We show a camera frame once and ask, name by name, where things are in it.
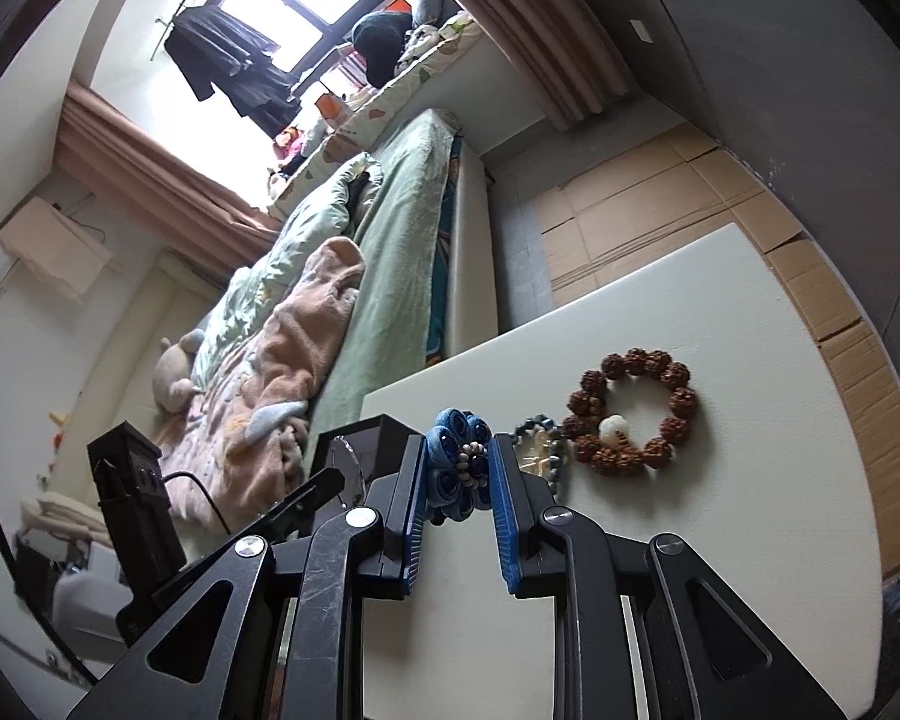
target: white bead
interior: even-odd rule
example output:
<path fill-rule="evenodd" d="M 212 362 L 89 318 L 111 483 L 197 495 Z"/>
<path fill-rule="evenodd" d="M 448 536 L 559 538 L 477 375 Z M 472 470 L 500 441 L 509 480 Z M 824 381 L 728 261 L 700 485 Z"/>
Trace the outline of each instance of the white bead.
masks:
<path fill-rule="evenodd" d="M 615 413 L 600 423 L 600 443 L 611 449 L 616 449 L 620 446 L 620 437 L 617 434 L 623 433 L 626 436 L 628 431 L 629 426 L 626 424 L 626 420 L 619 413 Z"/>

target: gray wall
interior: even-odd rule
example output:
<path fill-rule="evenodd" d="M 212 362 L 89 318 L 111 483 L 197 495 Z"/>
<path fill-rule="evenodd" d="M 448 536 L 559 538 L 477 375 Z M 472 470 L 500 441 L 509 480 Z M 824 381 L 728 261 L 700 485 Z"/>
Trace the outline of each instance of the gray wall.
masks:
<path fill-rule="evenodd" d="M 900 375 L 900 53 L 866 9 L 857 0 L 587 1 L 637 81 L 789 205 Z M 630 18 L 645 20 L 653 45 L 626 34 Z"/>

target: gray plush toy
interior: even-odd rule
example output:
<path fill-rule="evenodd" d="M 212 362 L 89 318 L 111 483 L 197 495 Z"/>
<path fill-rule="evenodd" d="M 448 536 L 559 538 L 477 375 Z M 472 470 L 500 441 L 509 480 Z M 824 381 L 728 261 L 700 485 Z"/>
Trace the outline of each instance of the gray plush toy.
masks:
<path fill-rule="evenodd" d="M 177 343 L 161 338 L 163 354 L 154 367 L 154 400 L 165 412 L 178 413 L 187 408 L 194 393 L 190 371 L 202 343 L 203 331 L 199 328 L 191 330 Z"/>

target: pink fleece blanket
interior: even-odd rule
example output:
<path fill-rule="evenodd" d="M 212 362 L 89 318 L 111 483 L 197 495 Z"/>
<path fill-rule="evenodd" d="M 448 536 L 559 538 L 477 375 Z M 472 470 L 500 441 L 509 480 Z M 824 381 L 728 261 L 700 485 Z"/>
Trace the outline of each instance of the pink fleece blanket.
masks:
<path fill-rule="evenodd" d="M 305 415 L 340 350 L 363 274 L 351 240 L 324 242 L 263 329 L 223 360 L 206 394 L 194 396 L 182 431 L 165 437 L 164 475 L 196 474 L 231 530 L 302 481 Z M 196 485 L 178 479 L 167 488 L 175 517 L 223 532 Z"/>

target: silver screw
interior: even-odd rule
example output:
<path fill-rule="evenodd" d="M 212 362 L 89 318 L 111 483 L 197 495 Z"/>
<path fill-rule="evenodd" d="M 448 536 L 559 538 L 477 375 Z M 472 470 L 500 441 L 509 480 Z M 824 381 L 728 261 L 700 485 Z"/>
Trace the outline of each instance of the silver screw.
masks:
<path fill-rule="evenodd" d="M 573 519 L 573 512 L 565 506 L 551 506 L 543 512 L 543 518 L 551 525 L 567 525 Z"/>
<path fill-rule="evenodd" d="M 360 506 L 346 513 L 346 524 L 351 528 L 365 528 L 372 525 L 377 518 L 377 512 L 369 507 Z"/>
<path fill-rule="evenodd" d="M 672 533 L 663 533 L 655 538 L 656 547 L 664 555 L 679 555 L 683 551 L 683 539 Z"/>
<path fill-rule="evenodd" d="M 240 557 L 257 557 L 266 549 L 266 541 L 260 536 L 244 536 L 233 548 Z"/>

